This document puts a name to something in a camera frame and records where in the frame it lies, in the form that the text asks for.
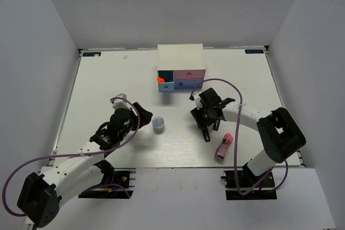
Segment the green highlighter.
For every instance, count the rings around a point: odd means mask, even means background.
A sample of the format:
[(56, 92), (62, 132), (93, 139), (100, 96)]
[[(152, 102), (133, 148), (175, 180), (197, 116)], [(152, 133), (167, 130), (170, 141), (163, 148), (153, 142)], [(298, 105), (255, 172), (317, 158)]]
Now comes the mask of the green highlighter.
[(206, 142), (210, 142), (210, 135), (209, 135), (209, 131), (207, 128), (202, 130), (202, 134), (203, 134), (204, 140)]

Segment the orange highlighter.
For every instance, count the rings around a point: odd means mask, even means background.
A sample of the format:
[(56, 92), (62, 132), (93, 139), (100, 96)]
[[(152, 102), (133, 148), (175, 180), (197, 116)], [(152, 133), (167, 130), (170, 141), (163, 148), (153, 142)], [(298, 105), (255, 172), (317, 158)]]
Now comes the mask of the orange highlighter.
[(163, 78), (160, 78), (160, 77), (157, 77), (156, 80), (158, 83), (164, 83), (165, 82), (165, 80)]

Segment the light blue drawer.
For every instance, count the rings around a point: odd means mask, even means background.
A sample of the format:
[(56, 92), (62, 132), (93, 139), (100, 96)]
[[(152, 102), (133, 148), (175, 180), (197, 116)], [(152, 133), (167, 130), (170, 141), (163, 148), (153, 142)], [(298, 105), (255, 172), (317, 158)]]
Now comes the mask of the light blue drawer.
[(174, 72), (173, 71), (157, 71), (157, 77), (163, 78), (164, 83), (157, 83), (159, 92), (174, 91)]

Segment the pink highlighter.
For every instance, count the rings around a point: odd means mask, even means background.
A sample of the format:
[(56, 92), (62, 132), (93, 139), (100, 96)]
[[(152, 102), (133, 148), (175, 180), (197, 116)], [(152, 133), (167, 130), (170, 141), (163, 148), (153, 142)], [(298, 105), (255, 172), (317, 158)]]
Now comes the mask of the pink highlighter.
[(218, 131), (220, 125), (220, 120), (216, 120), (213, 124), (213, 130)]

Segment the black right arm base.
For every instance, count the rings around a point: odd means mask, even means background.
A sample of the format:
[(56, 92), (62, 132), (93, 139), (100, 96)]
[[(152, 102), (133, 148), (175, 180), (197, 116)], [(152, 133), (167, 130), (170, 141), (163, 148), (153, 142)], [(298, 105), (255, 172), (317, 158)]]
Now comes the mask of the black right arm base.
[[(252, 181), (245, 176), (242, 170), (238, 170), (237, 172), (239, 187), (242, 192), (250, 189), (250, 187), (260, 179), (260, 177), (257, 177)], [(259, 185), (245, 196), (241, 196), (237, 191), (233, 170), (224, 171), (224, 174), (220, 177), (220, 181), (225, 184), (226, 200), (277, 200), (276, 191), (270, 192), (270, 189), (275, 188), (275, 181), (273, 173), (271, 172)]]

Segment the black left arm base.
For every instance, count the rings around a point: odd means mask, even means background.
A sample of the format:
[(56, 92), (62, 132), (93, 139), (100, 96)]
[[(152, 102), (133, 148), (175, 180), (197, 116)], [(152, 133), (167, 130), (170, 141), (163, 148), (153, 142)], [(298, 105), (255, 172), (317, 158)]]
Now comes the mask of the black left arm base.
[(88, 188), (80, 199), (129, 199), (135, 187), (136, 169), (115, 169), (105, 174), (98, 188)]

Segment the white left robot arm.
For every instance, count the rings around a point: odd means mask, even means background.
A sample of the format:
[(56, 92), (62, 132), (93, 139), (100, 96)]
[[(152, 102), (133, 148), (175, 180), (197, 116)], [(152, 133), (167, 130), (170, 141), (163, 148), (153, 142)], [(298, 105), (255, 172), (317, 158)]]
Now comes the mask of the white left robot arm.
[(113, 102), (114, 113), (77, 152), (41, 175), (26, 177), (17, 206), (38, 228), (47, 226), (69, 200), (93, 186), (109, 186), (114, 167), (106, 160), (130, 132), (151, 122), (153, 114), (137, 102)]

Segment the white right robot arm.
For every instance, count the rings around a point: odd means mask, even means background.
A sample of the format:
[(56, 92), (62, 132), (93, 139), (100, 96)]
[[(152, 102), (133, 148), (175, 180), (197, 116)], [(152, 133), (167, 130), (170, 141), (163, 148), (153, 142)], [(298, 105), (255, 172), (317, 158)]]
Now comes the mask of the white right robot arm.
[(191, 110), (204, 140), (210, 141), (208, 127), (217, 130), (221, 121), (238, 122), (257, 131), (263, 149), (242, 167), (244, 182), (258, 185), (263, 175), (276, 164), (281, 164), (306, 144), (306, 138), (287, 109), (262, 110), (245, 107), (233, 98), (221, 99), (213, 88), (199, 94)]

